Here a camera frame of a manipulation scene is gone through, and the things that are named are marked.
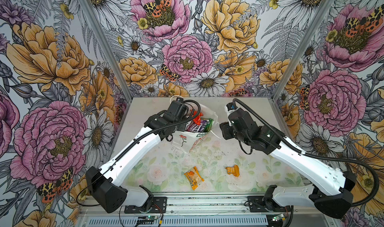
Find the green Fox's lemon candy bag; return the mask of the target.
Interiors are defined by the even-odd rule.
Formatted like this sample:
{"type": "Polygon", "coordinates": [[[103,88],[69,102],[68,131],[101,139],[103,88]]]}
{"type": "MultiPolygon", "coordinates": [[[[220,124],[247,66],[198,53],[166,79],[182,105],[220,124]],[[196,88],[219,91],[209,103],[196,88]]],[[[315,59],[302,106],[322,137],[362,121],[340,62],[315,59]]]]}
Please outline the green Fox's lemon candy bag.
{"type": "Polygon", "coordinates": [[[202,125],[203,125],[202,132],[203,133],[210,132],[211,129],[212,129],[213,123],[214,123],[214,119],[212,119],[212,118],[203,118],[203,120],[202,120],[202,125]]]}

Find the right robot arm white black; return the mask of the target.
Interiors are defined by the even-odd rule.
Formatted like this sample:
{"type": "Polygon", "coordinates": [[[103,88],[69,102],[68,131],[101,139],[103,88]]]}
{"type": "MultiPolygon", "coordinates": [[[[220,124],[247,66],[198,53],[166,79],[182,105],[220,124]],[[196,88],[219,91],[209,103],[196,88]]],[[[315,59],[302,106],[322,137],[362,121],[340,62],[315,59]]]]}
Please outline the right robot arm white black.
{"type": "Polygon", "coordinates": [[[258,126],[249,112],[230,102],[225,106],[228,121],[220,124],[224,139],[236,139],[240,146],[260,151],[289,165],[311,181],[304,187],[270,185],[263,198],[255,205],[268,211],[299,206],[316,208],[322,214],[341,219],[352,207],[352,189],[356,177],[352,172],[342,172],[315,158],[306,156],[290,138],[271,126],[258,126]]]}

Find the small red snack packet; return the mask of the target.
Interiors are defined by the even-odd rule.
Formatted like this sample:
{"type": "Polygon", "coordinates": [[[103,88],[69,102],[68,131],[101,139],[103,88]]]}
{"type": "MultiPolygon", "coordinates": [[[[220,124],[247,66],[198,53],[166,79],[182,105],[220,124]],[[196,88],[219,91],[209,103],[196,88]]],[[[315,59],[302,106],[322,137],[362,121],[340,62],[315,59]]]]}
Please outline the small red snack packet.
{"type": "Polygon", "coordinates": [[[197,116],[196,118],[193,119],[193,122],[194,122],[196,125],[200,126],[200,125],[201,125],[201,117],[202,117],[202,116],[203,116],[203,113],[200,112],[200,113],[198,114],[198,116],[197,116]]]}

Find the small orange candy packet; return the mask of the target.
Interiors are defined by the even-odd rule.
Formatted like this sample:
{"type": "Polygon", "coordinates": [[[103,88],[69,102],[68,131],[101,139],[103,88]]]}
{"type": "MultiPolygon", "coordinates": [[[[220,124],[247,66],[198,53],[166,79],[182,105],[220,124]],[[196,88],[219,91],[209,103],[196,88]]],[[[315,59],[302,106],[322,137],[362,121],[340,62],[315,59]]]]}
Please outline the small orange candy packet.
{"type": "Polygon", "coordinates": [[[235,177],[240,176],[240,168],[238,165],[234,165],[232,167],[226,167],[226,171],[228,175],[233,175],[235,177]]]}

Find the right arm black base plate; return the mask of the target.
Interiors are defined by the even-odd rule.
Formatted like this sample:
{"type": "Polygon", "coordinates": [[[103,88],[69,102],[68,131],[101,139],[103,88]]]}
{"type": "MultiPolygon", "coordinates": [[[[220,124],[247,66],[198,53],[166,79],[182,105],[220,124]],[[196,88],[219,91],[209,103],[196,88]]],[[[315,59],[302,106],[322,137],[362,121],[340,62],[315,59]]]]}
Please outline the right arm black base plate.
{"type": "Polygon", "coordinates": [[[271,198],[264,200],[264,196],[247,196],[244,203],[251,213],[282,212],[287,213],[292,210],[290,206],[279,206],[271,198]]]}

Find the white paper gift bag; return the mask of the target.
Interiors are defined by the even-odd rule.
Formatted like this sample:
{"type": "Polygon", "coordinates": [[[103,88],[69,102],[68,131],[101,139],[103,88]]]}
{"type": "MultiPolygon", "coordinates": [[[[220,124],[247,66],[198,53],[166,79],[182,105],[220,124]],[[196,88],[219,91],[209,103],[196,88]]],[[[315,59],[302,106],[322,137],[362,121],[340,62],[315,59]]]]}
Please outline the white paper gift bag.
{"type": "Polygon", "coordinates": [[[203,113],[203,116],[201,117],[201,121],[203,120],[203,118],[212,118],[214,119],[214,123],[212,125],[211,131],[208,133],[191,133],[185,130],[185,132],[176,131],[173,134],[172,145],[186,154],[189,153],[193,148],[197,147],[198,144],[201,144],[202,141],[210,134],[213,134],[216,137],[218,137],[217,128],[219,127],[219,123],[218,123],[218,116],[216,112],[201,103],[199,105],[201,107],[200,112],[203,113]]]}

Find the small orange yellow snack packet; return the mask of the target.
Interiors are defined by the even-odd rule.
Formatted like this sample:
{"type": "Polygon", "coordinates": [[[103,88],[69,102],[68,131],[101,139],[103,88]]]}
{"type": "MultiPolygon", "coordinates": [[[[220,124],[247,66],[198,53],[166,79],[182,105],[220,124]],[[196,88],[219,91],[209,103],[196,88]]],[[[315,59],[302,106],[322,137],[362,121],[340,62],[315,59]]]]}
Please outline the small orange yellow snack packet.
{"type": "Polygon", "coordinates": [[[184,173],[184,176],[188,179],[191,188],[196,190],[205,180],[201,177],[197,167],[191,168],[189,171],[184,173]]]}

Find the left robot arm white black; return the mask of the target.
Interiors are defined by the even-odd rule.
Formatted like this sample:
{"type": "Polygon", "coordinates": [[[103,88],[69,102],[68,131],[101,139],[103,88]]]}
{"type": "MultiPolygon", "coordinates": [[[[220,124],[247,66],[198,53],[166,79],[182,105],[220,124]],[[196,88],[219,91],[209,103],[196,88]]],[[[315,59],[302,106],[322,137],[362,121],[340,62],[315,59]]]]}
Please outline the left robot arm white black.
{"type": "Polygon", "coordinates": [[[125,178],[152,148],[176,131],[184,131],[196,119],[201,106],[194,100],[177,98],[167,110],[150,116],[134,139],[101,167],[86,172],[87,189],[107,213],[122,206],[135,206],[143,212],[153,205],[154,195],[145,187],[125,187],[125,178]]]}

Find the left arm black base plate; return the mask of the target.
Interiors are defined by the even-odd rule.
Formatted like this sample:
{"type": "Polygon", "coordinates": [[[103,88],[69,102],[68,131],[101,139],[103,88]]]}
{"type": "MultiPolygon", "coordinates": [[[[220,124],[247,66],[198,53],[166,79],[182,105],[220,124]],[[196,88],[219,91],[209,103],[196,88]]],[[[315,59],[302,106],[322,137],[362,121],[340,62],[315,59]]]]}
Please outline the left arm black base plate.
{"type": "Polygon", "coordinates": [[[165,214],[167,209],[167,197],[153,197],[142,207],[125,206],[125,214],[165,214]]]}

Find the purple Fox's berries candy bag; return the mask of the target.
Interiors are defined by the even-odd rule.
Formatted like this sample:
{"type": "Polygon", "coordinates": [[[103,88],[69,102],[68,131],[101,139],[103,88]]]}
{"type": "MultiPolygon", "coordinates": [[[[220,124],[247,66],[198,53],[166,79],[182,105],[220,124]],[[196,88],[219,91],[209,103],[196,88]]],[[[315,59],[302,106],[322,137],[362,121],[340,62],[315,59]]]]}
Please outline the purple Fox's berries candy bag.
{"type": "Polygon", "coordinates": [[[200,125],[192,122],[186,129],[187,132],[191,133],[205,133],[206,126],[209,124],[208,120],[202,120],[200,125]]]}

